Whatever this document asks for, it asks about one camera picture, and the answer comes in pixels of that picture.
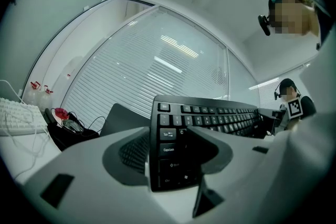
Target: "red object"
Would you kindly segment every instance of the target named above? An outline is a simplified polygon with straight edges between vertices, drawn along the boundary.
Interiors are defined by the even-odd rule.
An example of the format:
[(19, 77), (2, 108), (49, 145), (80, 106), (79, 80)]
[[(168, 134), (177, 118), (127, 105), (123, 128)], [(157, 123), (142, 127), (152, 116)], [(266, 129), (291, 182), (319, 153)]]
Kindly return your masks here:
[(53, 91), (49, 90), (48, 85), (44, 85), (44, 89), (45, 89), (46, 93), (53, 93)]
[(39, 87), (41, 87), (41, 84), (35, 81), (35, 83), (31, 82), (30, 85), (33, 87), (33, 89), (37, 90)]
[(67, 120), (69, 119), (68, 112), (65, 109), (62, 108), (56, 108), (55, 109), (55, 114), (62, 120)]

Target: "ctrl key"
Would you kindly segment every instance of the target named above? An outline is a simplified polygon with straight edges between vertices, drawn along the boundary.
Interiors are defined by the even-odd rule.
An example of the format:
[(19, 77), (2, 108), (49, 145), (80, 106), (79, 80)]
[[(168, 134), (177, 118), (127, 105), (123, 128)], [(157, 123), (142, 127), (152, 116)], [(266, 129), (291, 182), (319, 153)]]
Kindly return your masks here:
[(167, 144), (160, 144), (160, 152), (159, 155), (161, 157), (170, 157), (176, 154), (176, 143), (167, 143)]
[(160, 175), (159, 184), (161, 188), (171, 188), (176, 185), (176, 179), (169, 175)]

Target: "white desk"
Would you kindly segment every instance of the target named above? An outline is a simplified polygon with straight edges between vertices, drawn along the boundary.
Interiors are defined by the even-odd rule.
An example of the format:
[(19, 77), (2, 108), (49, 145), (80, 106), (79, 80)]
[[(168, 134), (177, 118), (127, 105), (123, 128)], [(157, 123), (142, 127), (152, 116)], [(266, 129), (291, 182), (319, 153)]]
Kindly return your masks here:
[[(14, 138), (25, 145), (26, 148), (32, 150), (31, 147), (33, 146), (34, 136), (34, 134), (16, 135)], [(61, 153), (51, 137), (49, 137), (46, 143), (46, 137), (46, 133), (39, 133), (36, 135), (33, 151), (38, 152), (43, 143), (45, 146), (40, 151), (40, 156), (36, 158), (34, 167), (19, 175), (16, 179), (17, 182), (24, 184), (31, 175)], [(14, 145), (10, 137), (0, 136), (0, 153), (12, 177), (15, 177), (21, 171), (30, 168), (33, 163), (33, 156), (25, 150), (21, 150), (20, 145), (18, 147)]]

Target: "glass partition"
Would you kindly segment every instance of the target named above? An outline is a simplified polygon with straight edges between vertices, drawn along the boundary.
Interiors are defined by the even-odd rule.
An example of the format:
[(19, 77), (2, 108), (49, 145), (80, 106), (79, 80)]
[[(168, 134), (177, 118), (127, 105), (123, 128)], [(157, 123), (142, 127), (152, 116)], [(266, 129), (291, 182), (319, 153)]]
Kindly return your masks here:
[[(203, 29), (165, 8), (129, 22), (78, 73), (62, 104), (85, 125), (119, 103), (149, 118), (156, 95), (228, 95), (226, 48)], [(101, 129), (103, 120), (91, 127)]]

